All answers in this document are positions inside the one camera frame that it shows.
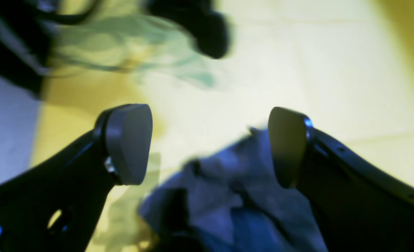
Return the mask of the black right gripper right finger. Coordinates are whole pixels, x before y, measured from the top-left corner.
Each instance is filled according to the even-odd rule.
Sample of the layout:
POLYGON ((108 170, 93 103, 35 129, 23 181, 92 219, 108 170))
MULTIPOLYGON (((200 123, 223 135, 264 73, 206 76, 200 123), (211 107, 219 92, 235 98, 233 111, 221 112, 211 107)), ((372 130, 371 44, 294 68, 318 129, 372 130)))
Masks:
POLYGON ((414 187, 378 169, 308 116, 274 107, 268 136, 276 179, 310 203, 330 252, 414 252, 414 187))

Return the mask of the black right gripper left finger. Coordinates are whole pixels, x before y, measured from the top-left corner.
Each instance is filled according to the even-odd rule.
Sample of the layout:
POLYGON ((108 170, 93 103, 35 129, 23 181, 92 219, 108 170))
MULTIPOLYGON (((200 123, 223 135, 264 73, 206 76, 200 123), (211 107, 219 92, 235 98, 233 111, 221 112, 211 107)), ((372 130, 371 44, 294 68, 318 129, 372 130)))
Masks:
POLYGON ((146 104, 103 111, 95 127, 0 185, 0 252, 83 252, 116 185, 140 185, 153 131, 146 104))

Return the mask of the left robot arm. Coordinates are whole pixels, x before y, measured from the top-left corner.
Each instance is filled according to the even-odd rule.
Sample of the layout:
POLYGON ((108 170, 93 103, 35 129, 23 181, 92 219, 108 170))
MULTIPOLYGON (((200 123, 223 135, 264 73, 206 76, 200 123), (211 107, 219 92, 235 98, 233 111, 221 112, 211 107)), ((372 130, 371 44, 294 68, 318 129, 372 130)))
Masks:
MULTIPOLYGON (((0 19, 12 29, 29 53, 41 67, 47 67, 51 52, 52 35, 41 26, 40 19, 60 25, 79 25, 101 6, 93 0, 88 8, 78 14, 58 14, 55 7, 46 11, 32 5, 29 0, 0 0, 0 19)), ((226 55, 230 37, 226 19, 214 10, 212 0, 142 0, 146 13, 175 22, 194 39, 194 46, 213 59, 226 55)), ((0 76, 40 99, 43 76, 17 56, 0 39, 0 76)))

